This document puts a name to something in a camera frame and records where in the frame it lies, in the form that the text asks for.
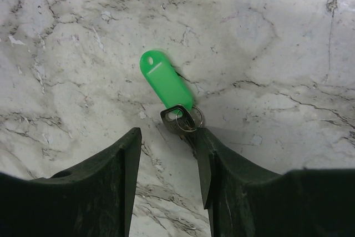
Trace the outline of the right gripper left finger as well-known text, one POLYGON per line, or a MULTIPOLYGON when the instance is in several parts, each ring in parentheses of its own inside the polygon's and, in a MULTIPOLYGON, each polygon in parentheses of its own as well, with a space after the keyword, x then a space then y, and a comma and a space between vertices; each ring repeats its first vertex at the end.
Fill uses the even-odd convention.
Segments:
POLYGON ((50 178, 1 174, 2 236, 128 236, 141 130, 50 178))

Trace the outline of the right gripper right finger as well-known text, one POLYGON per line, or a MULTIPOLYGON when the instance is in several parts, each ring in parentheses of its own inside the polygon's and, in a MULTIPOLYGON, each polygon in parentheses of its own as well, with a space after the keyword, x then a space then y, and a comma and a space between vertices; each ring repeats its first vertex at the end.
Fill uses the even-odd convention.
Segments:
POLYGON ((353 236, 354 170, 277 174, 196 133, 196 157, 212 236, 353 236))

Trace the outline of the green tag key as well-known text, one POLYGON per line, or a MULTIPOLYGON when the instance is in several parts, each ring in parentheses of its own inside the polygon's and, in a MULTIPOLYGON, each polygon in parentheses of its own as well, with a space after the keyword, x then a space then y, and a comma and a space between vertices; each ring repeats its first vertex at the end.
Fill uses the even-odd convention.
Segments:
POLYGON ((202 127, 204 118, 194 105, 190 89, 161 51, 146 51, 139 64, 141 73, 165 106, 160 112, 165 128, 188 143, 196 153, 196 131, 202 127))

